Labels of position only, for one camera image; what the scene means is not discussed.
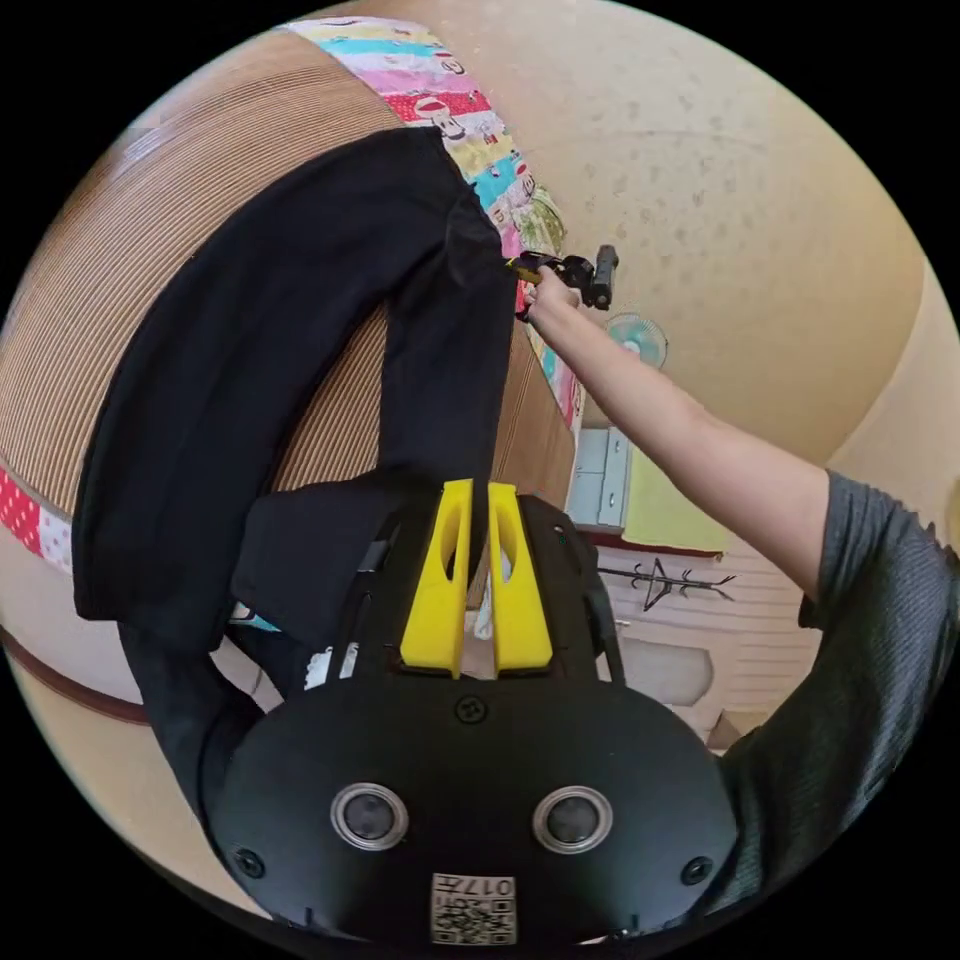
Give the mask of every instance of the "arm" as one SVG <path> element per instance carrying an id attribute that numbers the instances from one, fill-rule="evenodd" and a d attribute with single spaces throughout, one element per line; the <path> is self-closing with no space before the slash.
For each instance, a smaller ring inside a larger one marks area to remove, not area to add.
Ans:
<path id="1" fill-rule="evenodd" d="M 692 503 L 811 598 L 823 552 L 826 471 L 711 416 L 571 302 L 550 271 L 530 317 L 610 421 Z"/>

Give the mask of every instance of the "black cloth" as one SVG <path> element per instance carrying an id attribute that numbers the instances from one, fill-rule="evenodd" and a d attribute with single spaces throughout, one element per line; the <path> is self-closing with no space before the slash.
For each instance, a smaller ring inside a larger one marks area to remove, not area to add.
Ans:
<path id="1" fill-rule="evenodd" d="M 384 301 L 378 468 L 485 485 L 515 294 L 433 128 L 373 134 L 273 183 L 181 267 L 117 367 L 77 497 L 78 613 L 216 649 L 250 505 Z"/>

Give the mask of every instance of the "label sticker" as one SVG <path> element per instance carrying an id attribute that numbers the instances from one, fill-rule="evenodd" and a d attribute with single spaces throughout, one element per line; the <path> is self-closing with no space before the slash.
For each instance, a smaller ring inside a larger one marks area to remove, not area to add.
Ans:
<path id="1" fill-rule="evenodd" d="M 516 890 L 513 877 L 435 873 L 430 898 L 433 942 L 472 947 L 515 944 Z"/>

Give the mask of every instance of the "black sleeve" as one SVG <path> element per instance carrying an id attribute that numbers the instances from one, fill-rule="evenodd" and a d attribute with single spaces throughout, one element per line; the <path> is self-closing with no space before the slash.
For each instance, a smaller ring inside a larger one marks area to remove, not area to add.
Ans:
<path id="1" fill-rule="evenodd" d="M 831 473 L 809 676 L 720 761 L 741 831 L 701 904 L 766 892 L 818 857 L 906 753 L 957 644 L 960 563 L 933 528 L 878 490 Z"/>
<path id="2" fill-rule="evenodd" d="M 230 758 L 263 712 L 209 654 L 170 652 L 155 637 L 124 624 L 119 631 L 150 726 L 206 832 Z"/>

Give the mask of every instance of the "beige wall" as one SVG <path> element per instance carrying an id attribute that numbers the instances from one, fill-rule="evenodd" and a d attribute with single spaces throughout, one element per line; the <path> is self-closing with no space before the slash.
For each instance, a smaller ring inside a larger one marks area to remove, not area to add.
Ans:
<path id="1" fill-rule="evenodd" d="M 322 15 L 344 13 L 419 21 L 456 53 L 561 204 L 568 251 L 617 245 L 616 309 L 664 328 L 669 373 L 715 413 L 817 462 L 860 422 L 909 335 L 922 255 L 792 94 L 603 0 L 358 0 Z"/>
<path id="2" fill-rule="evenodd" d="M 903 357 L 830 466 L 900 498 L 945 536 L 960 478 L 960 337 L 929 264 Z"/>

